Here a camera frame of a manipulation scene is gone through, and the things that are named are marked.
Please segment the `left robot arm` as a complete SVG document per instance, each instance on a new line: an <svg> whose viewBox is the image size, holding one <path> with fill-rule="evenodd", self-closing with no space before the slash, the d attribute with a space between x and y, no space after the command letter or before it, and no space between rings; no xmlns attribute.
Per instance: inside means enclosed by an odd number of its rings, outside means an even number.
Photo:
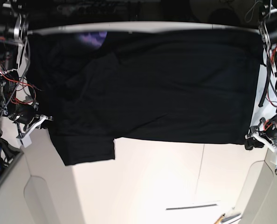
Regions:
<svg viewBox="0 0 277 224"><path fill-rule="evenodd" d="M269 88L277 97L277 0L263 0L259 9L258 29L267 54L267 77L264 90L259 101L259 107L265 100L271 101ZM277 147L277 102L271 102L276 108L276 114L270 118L261 118L258 125L251 126L245 136L245 149L263 148L267 146L273 150Z"/></svg>

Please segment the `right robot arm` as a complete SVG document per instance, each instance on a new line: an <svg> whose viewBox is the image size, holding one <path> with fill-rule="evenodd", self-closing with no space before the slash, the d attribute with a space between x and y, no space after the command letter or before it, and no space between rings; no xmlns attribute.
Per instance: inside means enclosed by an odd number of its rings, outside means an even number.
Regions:
<svg viewBox="0 0 277 224"><path fill-rule="evenodd" d="M26 80L30 67L30 45L27 38L28 15L17 0L4 0L0 5L0 117L13 121L18 139L27 138L44 121L40 115L36 86Z"/></svg>

